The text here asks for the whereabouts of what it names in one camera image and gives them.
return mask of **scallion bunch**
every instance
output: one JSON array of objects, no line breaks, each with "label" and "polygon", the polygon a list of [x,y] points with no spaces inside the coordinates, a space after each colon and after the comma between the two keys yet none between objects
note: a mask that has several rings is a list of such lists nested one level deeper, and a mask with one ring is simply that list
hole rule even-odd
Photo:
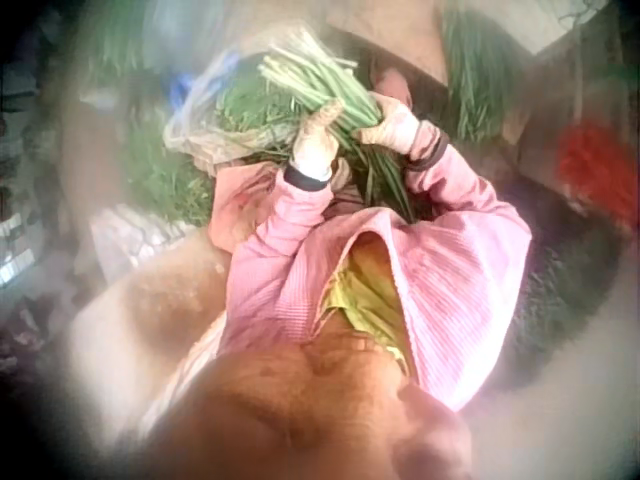
[{"label": "scallion bunch", "polygon": [[271,46],[272,53],[259,67],[264,77],[290,92],[307,112],[315,112],[332,98],[345,106],[331,132],[346,150],[367,205],[388,204],[407,221],[415,221],[397,156],[382,147],[366,147],[353,139],[360,128],[373,127],[382,114],[351,70],[356,65],[334,58],[304,29]]}]

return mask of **woman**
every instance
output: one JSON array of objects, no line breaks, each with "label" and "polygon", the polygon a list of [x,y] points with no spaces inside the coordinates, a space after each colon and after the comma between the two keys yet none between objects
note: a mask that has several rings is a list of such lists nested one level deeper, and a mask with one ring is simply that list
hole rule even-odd
[{"label": "woman", "polygon": [[167,478],[469,478],[456,413],[492,370],[530,232],[383,75],[383,122],[357,133],[406,156],[406,184],[442,213],[325,220],[342,106],[310,116],[255,233],[233,253],[218,359],[152,431]]}]

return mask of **red object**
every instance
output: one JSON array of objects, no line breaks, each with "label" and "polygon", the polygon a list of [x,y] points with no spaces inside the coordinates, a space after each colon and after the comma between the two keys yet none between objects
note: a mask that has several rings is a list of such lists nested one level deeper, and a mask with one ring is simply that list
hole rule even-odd
[{"label": "red object", "polygon": [[608,129],[583,123],[560,140],[558,178],[617,221],[638,226],[638,168]]}]

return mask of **white plastic bag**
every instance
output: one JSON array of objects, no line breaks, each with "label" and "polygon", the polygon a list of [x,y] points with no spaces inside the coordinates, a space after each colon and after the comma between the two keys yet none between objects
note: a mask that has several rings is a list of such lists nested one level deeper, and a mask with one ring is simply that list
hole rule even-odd
[{"label": "white plastic bag", "polygon": [[270,145],[292,141],[296,127],[292,124],[271,125],[269,128],[243,133],[230,133],[204,123],[204,118],[215,101],[212,84],[225,75],[231,58],[240,59],[266,52],[279,37],[299,28],[299,22],[272,25],[261,34],[246,38],[217,55],[205,72],[193,83],[182,106],[169,120],[164,130],[167,148],[188,153],[194,164],[211,176],[221,165],[245,157]]}]

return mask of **glove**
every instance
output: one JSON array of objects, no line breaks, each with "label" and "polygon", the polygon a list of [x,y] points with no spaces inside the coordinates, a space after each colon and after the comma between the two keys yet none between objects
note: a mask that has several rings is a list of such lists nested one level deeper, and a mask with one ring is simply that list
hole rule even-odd
[{"label": "glove", "polygon": [[382,110],[384,119],[376,127],[357,130],[355,138],[360,143],[382,145],[402,155],[407,155],[418,133],[420,122],[411,113],[411,110],[399,100],[375,92],[371,92],[371,96]]},{"label": "glove", "polygon": [[329,133],[328,127],[343,110],[342,101],[333,99],[302,124],[293,143],[291,165],[303,175],[323,182],[331,178],[331,163],[338,153],[338,140]]}]

